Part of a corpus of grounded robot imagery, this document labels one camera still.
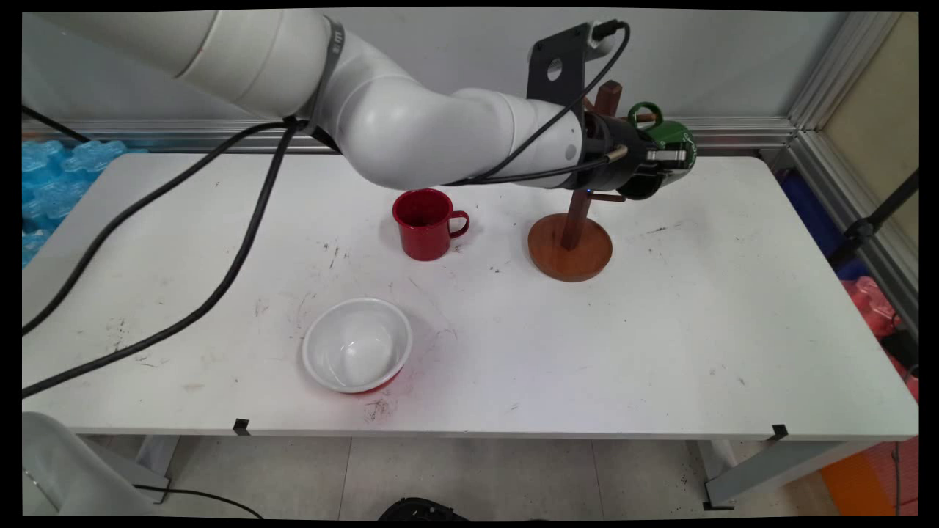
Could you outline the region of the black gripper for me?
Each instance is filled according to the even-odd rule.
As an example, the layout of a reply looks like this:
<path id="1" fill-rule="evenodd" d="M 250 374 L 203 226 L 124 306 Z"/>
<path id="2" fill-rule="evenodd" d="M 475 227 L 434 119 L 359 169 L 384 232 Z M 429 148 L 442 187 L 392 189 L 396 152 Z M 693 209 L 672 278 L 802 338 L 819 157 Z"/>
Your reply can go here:
<path id="1" fill-rule="evenodd" d="M 653 167 L 653 163 L 687 165 L 690 154 L 683 147 L 654 150 L 654 142 L 621 118 L 584 113 L 583 161 L 607 158 L 607 163 L 581 171 L 581 188 L 617 191 L 623 197 L 650 197 L 679 180 L 678 169 Z"/>

